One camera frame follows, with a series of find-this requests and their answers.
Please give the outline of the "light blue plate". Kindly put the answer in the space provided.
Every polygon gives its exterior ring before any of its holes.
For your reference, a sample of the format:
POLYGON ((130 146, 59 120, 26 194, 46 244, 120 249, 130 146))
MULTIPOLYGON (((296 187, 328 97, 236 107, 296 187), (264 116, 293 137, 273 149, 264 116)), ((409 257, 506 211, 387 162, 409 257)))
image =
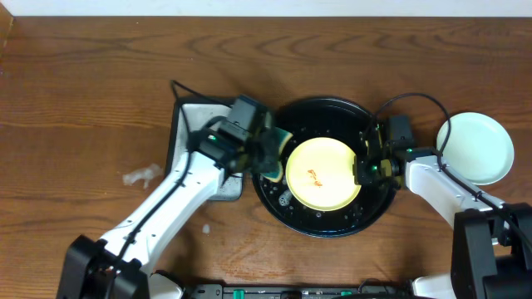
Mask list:
POLYGON ((495 119, 477 112, 453 115, 441 126, 436 147, 444 146, 443 158, 476 185, 503 179, 511 170, 515 149, 506 129, 495 119))

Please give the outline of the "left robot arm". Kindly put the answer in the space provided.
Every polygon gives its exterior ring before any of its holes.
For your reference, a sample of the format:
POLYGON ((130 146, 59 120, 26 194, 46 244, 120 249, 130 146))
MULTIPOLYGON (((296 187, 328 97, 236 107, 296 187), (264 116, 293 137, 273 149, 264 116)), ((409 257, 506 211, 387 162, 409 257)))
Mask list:
POLYGON ((93 241, 79 236, 67 249, 59 298, 180 298, 178 283, 154 272, 160 255, 192 214, 234 173, 268 173, 278 166, 272 111, 239 96, 226 115, 198 130, 178 105, 186 149, 162 183, 124 221, 93 241))

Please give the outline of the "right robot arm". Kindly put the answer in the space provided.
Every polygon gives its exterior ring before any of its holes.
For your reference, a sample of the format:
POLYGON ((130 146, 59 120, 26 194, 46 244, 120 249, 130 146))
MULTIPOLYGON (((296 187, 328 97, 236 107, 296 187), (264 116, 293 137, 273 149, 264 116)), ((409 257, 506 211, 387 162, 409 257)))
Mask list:
POLYGON ((352 171, 363 187, 387 184, 427 201, 452 227, 451 270, 419 277, 415 297, 529 298, 531 207, 507 204, 459 175, 441 150, 419 148, 404 115, 371 120, 352 171))

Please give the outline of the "yellow plate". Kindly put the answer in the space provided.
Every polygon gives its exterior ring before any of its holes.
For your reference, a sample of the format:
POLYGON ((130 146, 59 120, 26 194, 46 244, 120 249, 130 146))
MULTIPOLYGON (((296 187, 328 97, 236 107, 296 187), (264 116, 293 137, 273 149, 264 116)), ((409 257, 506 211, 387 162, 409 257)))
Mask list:
POLYGON ((352 167, 355 152, 339 140, 317 137, 298 145, 288 157, 285 176, 292 195, 321 212, 347 207, 360 193, 352 167))

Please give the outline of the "green yellow sponge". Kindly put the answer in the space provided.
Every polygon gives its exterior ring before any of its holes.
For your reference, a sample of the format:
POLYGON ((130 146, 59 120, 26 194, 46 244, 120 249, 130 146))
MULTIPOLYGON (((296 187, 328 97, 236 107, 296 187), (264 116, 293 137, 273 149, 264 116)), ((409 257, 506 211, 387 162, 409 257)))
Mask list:
POLYGON ((280 128, 275 128, 273 134, 276 145, 278 146, 278 153, 274 164, 275 168, 266 173, 261 173, 261 175, 268 181, 278 183, 283 177, 282 153, 287 143, 292 139, 293 134, 280 128))

